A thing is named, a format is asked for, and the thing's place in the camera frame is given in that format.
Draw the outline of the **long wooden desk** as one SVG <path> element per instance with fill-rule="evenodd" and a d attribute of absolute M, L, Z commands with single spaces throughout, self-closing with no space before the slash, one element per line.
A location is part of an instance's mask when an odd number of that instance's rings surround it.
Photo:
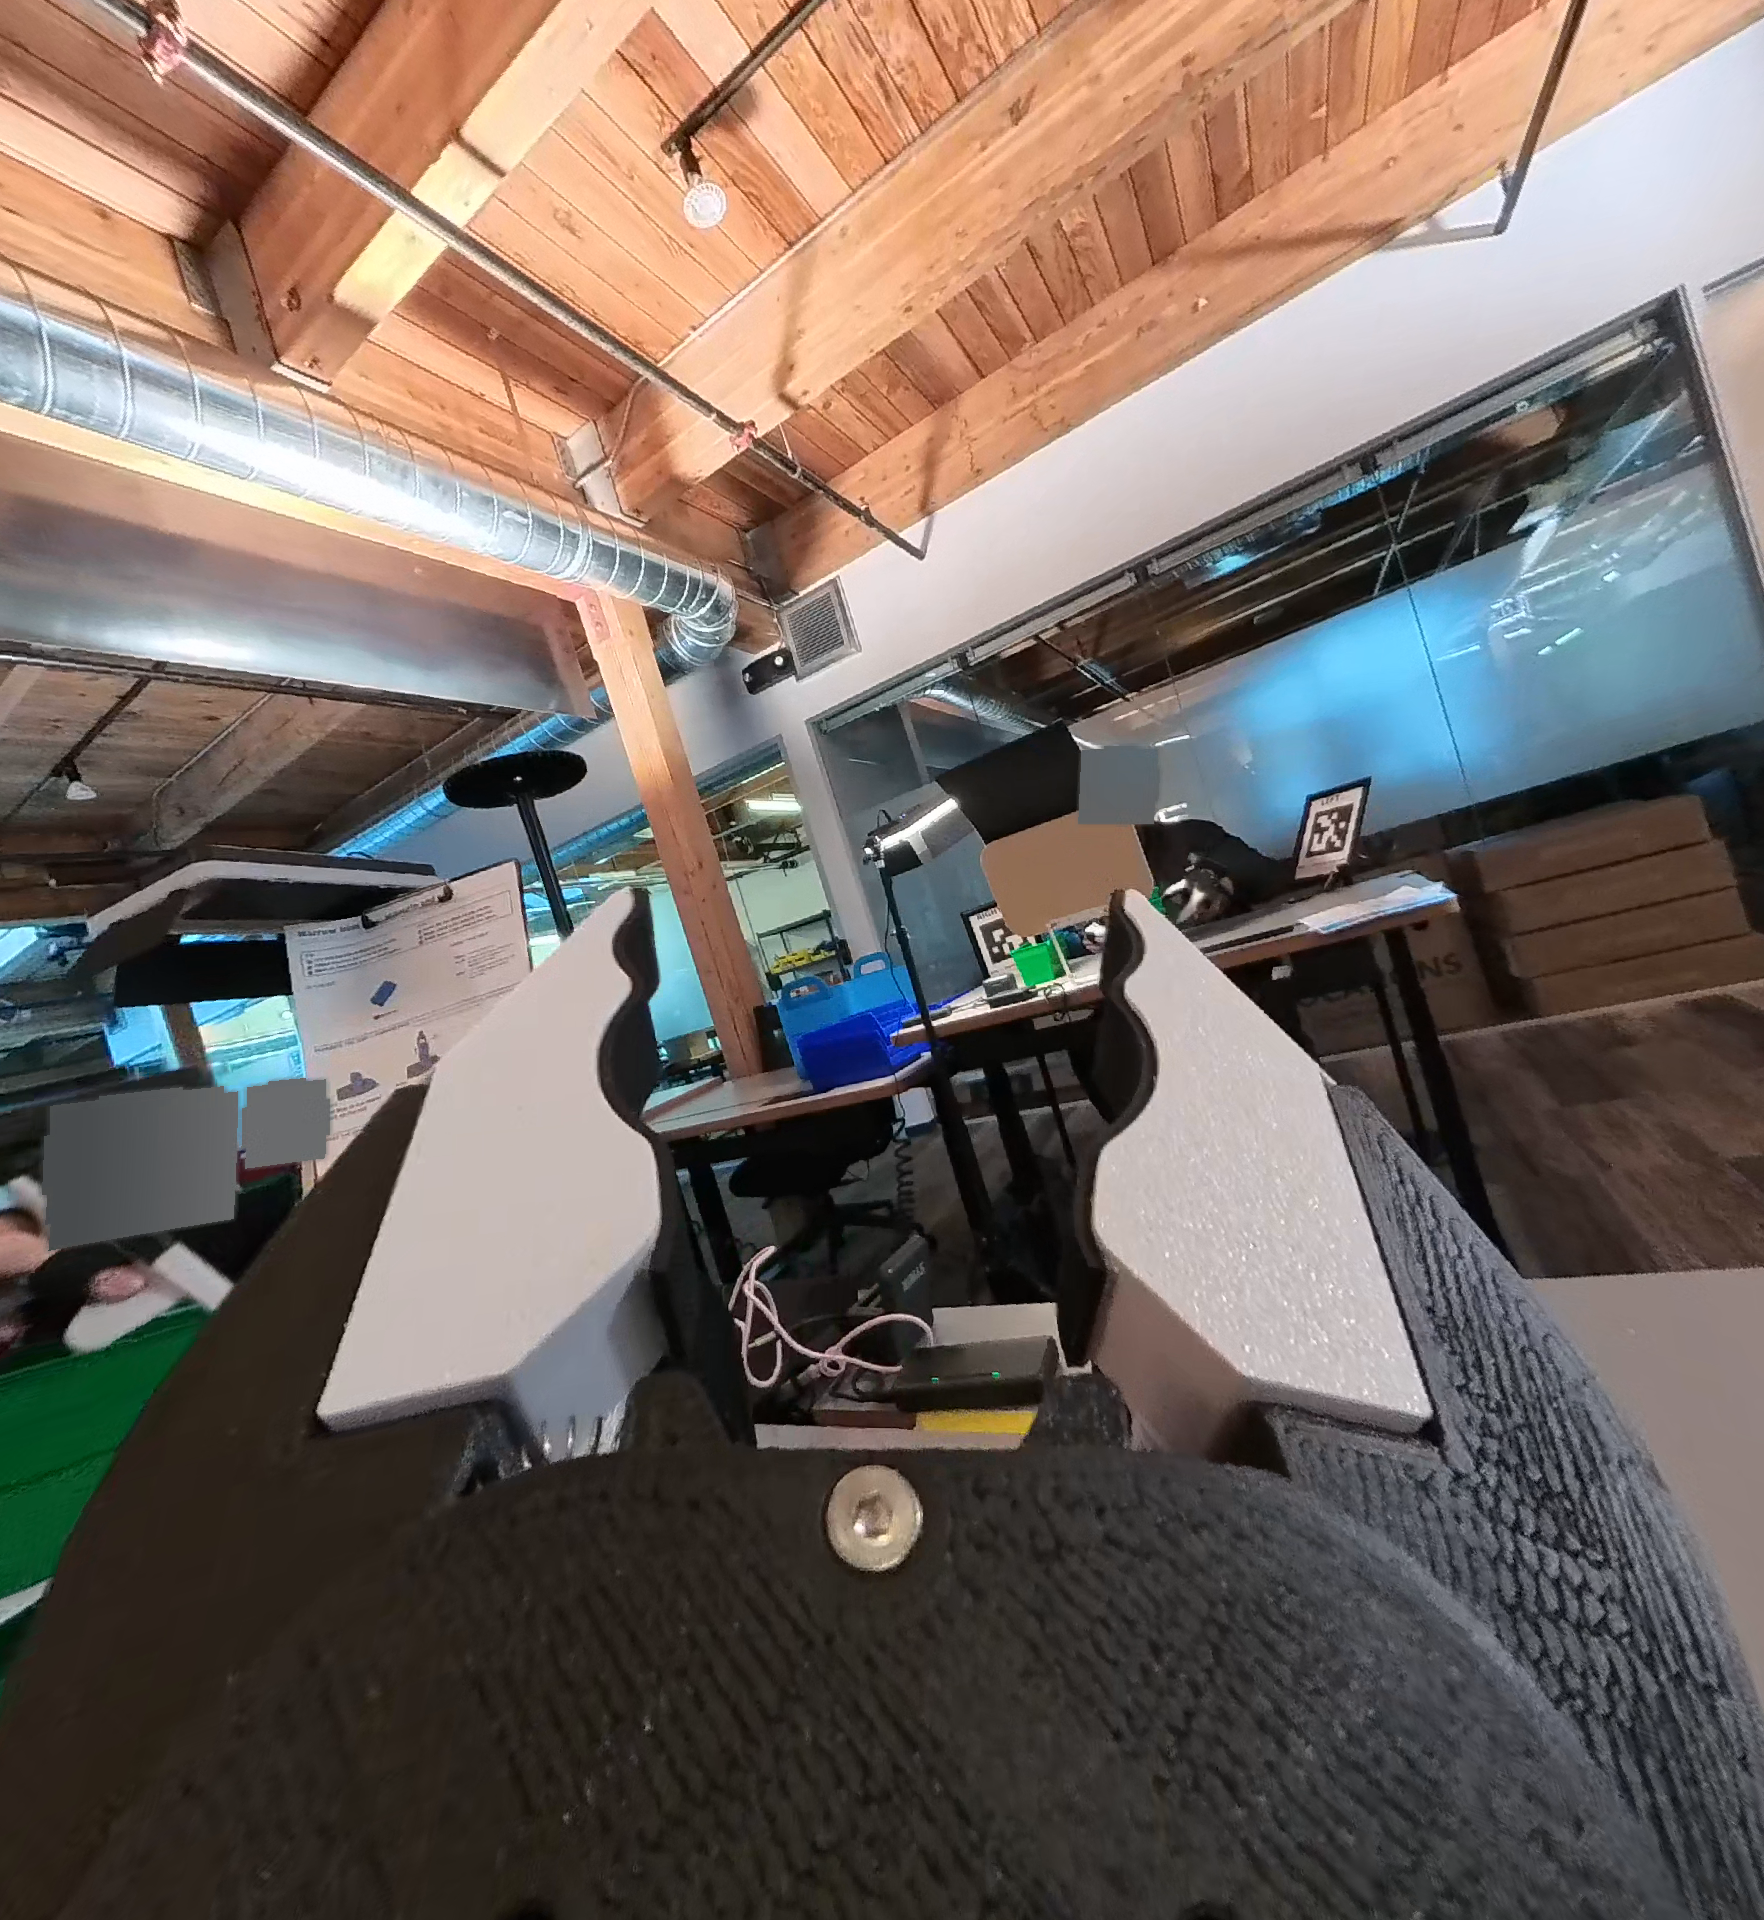
<path fill-rule="evenodd" d="M 1413 926 L 1434 922 L 1441 918 L 1455 918 L 1457 913 L 1457 899 L 1455 912 L 1431 912 L 1431 913 L 1394 913 L 1387 918 L 1377 926 L 1354 926 L 1343 928 L 1334 933 L 1311 933 L 1294 928 L 1294 920 L 1307 912 L 1317 912 L 1330 903 L 1337 903 L 1343 898 L 1367 898 L 1375 890 L 1394 888 L 1397 883 L 1417 880 L 1420 873 L 1415 872 L 1397 872 L 1397 873 L 1380 873 L 1368 876 L 1353 885 L 1340 885 L 1331 895 L 1325 895 L 1323 903 L 1301 903 L 1301 905 L 1274 905 L 1265 912 L 1258 912 L 1251 918 L 1241 918 L 1234 922 L 1214 922 L 1214 926 L 1201 926 L 1192 928 L 1188 939 L 1198 946 L 1218 968 L 1232 970 L 1232 968 L 1251 968 L 1261 963 L 1294 963 L 1303 953 L 1320 953 L 1320 952 L 1334 952 L 1343 946 L 1361 946 L 1361 943 L 1380 943 L 1393 979 L 1397 988 L 1397 1016 L 1387 1016 L 1383 1025 L 1390 1032 L 1390 1042 L 1397 1050 L 1404 1039 L 1415 1046 L 1415 1060 L 1420 1065 L 1420 1085 L 1424 1093 L 1405 1090 L 1405 1110 L 1413 1122 L 1420 1122 L 1424 1116 L 1431 1116 L 1431 1138 L 1437 1139 L 1445 1172 L 1451 1179 L 1451 1188 L 1468 1218 L 1481 1226 L 1481 1230 L 1498 1243 L 1500 1228 L 1484 1186 L 1484 1173 L 1471 1149 L 1471 1138 L 1467 1128 L 1467 1113 L 1461 1109 L 1461 1093 L 1455 1089 L 1451 1068 L 1445 1063 L 1445 1050 L 1437 1035 L 1437 1025 L 1431 1020 L 1430 1000 L 1424 993 L 1420 973 L 1415 968 L 1415 956 L 1405 946 L 1405 932 Z M 1097 1000 L 1097 956 L 1082 956 L 1068 965 L 1068 973 L 1052 985 L 1044 985 L 1038 992 L 1022 992 L 1014 996 L 1007 996 L 994 1002 L 987 988 L 975 988 L 968 993 L 961 993 L 939 1005 L 934 1016 L 934 1038 L 952 1050 L 952 1063 L 958 1068 L 975 1068 L 975 1060 L 964 1060 L 964 1038 L 968 1035 L 984 1035 L 994 1025 L 1008 1025 L 1008 1022 L 1025 1022 L 1038 1025 L 1041 1020 L 1061 1020 L 1072 1016 L 1080 1009 L 1094 1005 Z"/>

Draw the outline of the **blue plastic bin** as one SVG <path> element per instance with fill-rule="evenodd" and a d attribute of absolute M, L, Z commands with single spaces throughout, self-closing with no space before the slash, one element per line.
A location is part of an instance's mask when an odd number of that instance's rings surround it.
<path fill-rule="evenodd" d="M 811 1090 L 888 1079 L 925 1050 L 925 1035 L 905 1002 L 862 1009 L 792 1039 L 794 1068 Z"/>

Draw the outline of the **white paper sheets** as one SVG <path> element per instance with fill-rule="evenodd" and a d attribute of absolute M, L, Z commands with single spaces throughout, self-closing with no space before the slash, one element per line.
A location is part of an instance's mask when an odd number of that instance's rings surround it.
<path fill-rule="evenodd" d="M 1397 883 L 1387 890 L 1375 890 L 1367 898 L 1354 895 L 1330 903 L 1323 908 L 1307 912 L 1301 913 L 1301 920 L 1294 920 L 1294 928 L 1311 933 L 1334 933 L 1354 926 L 1377 926 L 1394 913 L 1431 913 L 1431 912 L 1444 913 L 1455 912 L 1455 890 L 1437 880 L 1417 876 L 1408 883 Z"/>

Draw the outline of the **blue handled tote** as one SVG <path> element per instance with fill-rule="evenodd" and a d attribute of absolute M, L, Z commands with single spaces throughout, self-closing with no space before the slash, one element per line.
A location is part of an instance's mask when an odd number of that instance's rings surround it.
<path fill-rule="evenodd" d="M 898 979 L 888 953 L 869 952 L 852 963 L 852 973 L 845 979 L 826 982 L 809 973 L 785 985 L 774 1002 L 774 1012 L 792 1060 L 796 1063 L 801 1039 L 805 1035 L 838 1020 L 867 1015 L 877 1005 L 901 1002 L 905 993 L 909 988 Z"/>

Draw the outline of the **white tilted monitor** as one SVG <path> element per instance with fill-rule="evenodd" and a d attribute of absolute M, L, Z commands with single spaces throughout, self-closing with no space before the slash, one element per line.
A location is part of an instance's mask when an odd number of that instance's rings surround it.
<path fill-rule="evenodd" d="M 67 979 L 116 1005 L 286 996 L 286 928 L 360 922 L 436 885 L 422 863 L 260 849 L 180 852 L 90 913 Z"/>

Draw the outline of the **silver air duct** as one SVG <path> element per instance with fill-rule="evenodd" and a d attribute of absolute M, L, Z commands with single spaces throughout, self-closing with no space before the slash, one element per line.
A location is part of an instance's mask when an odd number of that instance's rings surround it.
<path fill-rule="evenodd" d="M 0 258 L 0 860 L 332 846 L 566 745 L 609 720 L 583 588 L 669 686 L 728 659 L 706 565 Z"/>

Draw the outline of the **wooden office desk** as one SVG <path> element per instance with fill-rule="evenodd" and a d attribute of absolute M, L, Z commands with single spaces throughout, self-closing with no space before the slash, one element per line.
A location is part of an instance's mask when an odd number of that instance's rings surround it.
<path fill-rule="evenodd" d="M 872 1100 L 888 1103 L 898 1119 L 898 1100 L 905 1090 L 922 1089 L 925 1083 L 931 1083 L 929 1055 L 902 1065 L 888 1079 L 869 1079 L 862 1085 L 845 1085 L 835 1090 L 811 1090 L 794 1068 L 774 1068 L 748 1075 L 744 1079 L 721 1079 L 692 1090 L 655 1093 L 642 1110 L 642 1122 L 671 1150 L 671 1162 L 684 1186 L 689 1238 L 708 1273 L 724 1288 L 728 1288 L 738 1266 L 745 1256 L 728 1222 L 716 1169 L 738 1165 L 745 1156 L 751 1128 Z M 902 1220 L 898 1226 L 877 1228 L 918 1235 L 914 1218 L 901 1205 L 891 1208 L 901 1212 Z"/>

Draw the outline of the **wall vent grille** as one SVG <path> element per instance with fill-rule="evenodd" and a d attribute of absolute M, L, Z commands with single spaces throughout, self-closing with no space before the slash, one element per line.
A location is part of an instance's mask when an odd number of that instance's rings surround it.
<path fill-rule="evenodd" d="M 845 608 L 845 592 L 838 576 L 788 593 L 774 608 L 774 620 L 796 680 L 815 678 L 831 663 L 859 653 L 859 640 Z"/>

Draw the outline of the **studio light on stand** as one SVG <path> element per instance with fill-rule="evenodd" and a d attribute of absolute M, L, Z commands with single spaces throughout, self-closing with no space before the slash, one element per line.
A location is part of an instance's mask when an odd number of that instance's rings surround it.
<path fill-rule="evenodd" d="M 877 820 L 875 830 L 869 830 L 862 843 L 862 860 L 877 873 L 898 953 L 902 968 L 909 970 L 919 1035 L 929 1042 L 931 1058 L 937 1058 L 939 1039 L 934 1038 L 934 1016 L 925 992 L 919 985 L 912 938 L 898 908 L 894 880 L 929 869 L 937 856 L 954 849 L 967 838 L 967 830 L 968 822 L 958 800 L 942 798 L 937 802 L 919 805 L 918 810 L 905 810 L 898 820 Z"/>

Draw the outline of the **black power bank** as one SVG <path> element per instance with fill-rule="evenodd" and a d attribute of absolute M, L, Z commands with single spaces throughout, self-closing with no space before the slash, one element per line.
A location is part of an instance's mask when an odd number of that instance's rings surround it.
<path fill-rule="evenodd" d="M 884 1380 L 884 1399 L 912 1415 L 1038 1405 L 1057 1362 L 1052 1338 L 925 1342 Z"/>

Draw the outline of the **wooden support post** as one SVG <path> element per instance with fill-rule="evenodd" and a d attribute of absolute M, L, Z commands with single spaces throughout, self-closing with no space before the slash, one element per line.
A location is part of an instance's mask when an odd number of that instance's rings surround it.
<path fill-rule="evenodd" d="M 735 913 L 645 610 L 615 593 L 583 593 L 576 615 L 655 830 L 726 1068 L 735 1076 L 756 1075 L 762 1058 L 755 1009 L 762 1002 L 762 982 Z"/>

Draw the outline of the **black sprinkler pipe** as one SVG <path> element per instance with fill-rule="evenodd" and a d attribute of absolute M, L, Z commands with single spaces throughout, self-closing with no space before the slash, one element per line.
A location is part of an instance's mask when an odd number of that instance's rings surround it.
<path fill-rule="evenodd" d="M 869 530 L 888 540 L 898 552 L 912 560 L 925 560 L 929 546 L 912 543 L 905 535 L 888 529 L 869 506 L 849 499 L 824 476 L 811 475 L 805 466 L 792 460 L 776 445 L 762 445 L 756 429 L 748 420 L 735 420 L 708 398 L 689 389 L 662 365 L 651 363 L 645 353 L 629 349 L 615 332 L 601 326 L 595 318 L 556 298 L 552 289 L 529 276 L 501 250 L 488 249 L 482 240 L 469 235 L 463 225 L 432 208 L 419 193 L 403 188 L 396 180 L 369 166 L 366 158 L 353 153 L 335 135 L 316 128 L 316 122 L 296 108 L 286 105 L 276 95 L 258 85 L 235 63 L 223 60 L 212 45 L 202 45 L 193 33 L 185 30 L 175 2 L 90 2 L 97 15 L 110 20 L 120 33 L 125 33 L 142 63 L 147 63 L 152 78 L 169 79 L 176 69 L 185 69 L 196 83 L 213 89 L 235 108 L 250 116 L 258 126 L 283 135 L 296 150 L 313 158 L 326 172 L 360 188 L 366 196 L 388 208 L 392 213 L 411 222 L 422 236 L 436 240 L 446 250 L 461 253 L 486 276 L 501 283 L 508 293 L 519 298 L 526 305 L 539 310 L 545 319 L 555 319 L 573 332 L 579 339 L 606 352 L 609 360 L 619 363 L 631 378 L 651 382 L 658 392 L 675 398 L 694 418 L 726 433 L 731 450 L 755 453 L 768 469 L 785 475 L 805 490 L 815 490 L 835 510 L 867 526 Z"/>

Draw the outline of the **tan rounded panel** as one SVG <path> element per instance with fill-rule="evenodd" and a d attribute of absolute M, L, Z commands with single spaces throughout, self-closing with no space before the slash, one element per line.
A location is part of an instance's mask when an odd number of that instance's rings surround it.
<path fill-rule="evenodd" d="M 1120 890 L 1150 898 L 1138 829 L 1064 813 L 984 843 L 979 869 L 1008 933 L 1035 939 L 1072 918 L 1097 918 Z"/>

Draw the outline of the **stack of cardboard boxes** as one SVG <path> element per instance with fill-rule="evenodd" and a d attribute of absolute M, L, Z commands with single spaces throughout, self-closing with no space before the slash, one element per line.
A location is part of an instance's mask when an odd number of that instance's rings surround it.
<path fill-rule="evenodd" d="M 1693 793 L 1424 855 L 1415 872 L 1461 903 L 1408 933 L 1445 1035 L 1764 978 L 1764 933 Z"/>

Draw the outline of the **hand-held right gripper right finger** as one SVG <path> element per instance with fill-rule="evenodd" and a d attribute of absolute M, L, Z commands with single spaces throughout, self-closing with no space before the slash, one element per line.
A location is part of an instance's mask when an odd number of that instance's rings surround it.
<path fill-rule="evenodd" d="M 1090 1362 L 1155 1452 L 1220 1453 L 1258 1405 L 1413 1438 L 1431 1396 L 1331 1083 L 1142 895 L 1104 932 Z"/>

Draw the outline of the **printed instruction sheet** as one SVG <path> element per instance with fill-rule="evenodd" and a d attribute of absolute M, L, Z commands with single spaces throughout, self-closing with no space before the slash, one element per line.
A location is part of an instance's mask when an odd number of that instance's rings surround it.
<path fill-rule="evenodd" d="M 323 1173 L 393 1090 L 439 1058 L 529 970 L 516 863 L 429 885 L 360 918 L 286 933 L 302 1075 L 326 1083 Z"/>

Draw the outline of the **black floor lamp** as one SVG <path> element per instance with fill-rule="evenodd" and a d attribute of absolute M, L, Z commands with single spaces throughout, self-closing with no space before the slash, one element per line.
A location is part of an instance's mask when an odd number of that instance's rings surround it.
<path fill-rule="evenodd" d="M 572 933 L 572 913 L 561 890 L 555 852 L 543 833 L 536 802 L 568 793 L 586 773 L 589 769 L 573 752 L 532 748 L 478 759 L 448 773 L 439 785 L 439 798 L 461 810 L 516 810 L 556 938 Z"/>

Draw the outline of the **black office chair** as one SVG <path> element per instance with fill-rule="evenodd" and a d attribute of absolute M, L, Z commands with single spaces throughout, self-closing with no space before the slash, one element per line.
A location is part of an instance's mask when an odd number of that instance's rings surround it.
<path fill-rule="evenodd" d="M 796 1260 L 815 1243 L 826 1243 L 829 1272 L 838 1273 L 849 1226 L 902 1220 L 888 1203 L 842 1208 L 831 1198 L 855 1162 L 877 1160 L 891 1139 L 894 1109 L 881 1100 L 751 1128 L 748 1150 L 728 1178 L 728 1193 L 768 1208 L 776 1253 Z"/>

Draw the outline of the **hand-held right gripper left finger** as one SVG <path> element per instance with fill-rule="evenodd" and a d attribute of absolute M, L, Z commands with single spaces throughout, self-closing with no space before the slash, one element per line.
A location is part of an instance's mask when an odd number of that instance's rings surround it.
<path fill-rule="evenodd" d="M 316 1399 L 350 1432 L 501 1405 L 606 1442 L 661 1360 L 708 1358 L 708 1272 L 642 1109 L 655 918 L 609 895 L 436 1065 Z"/>

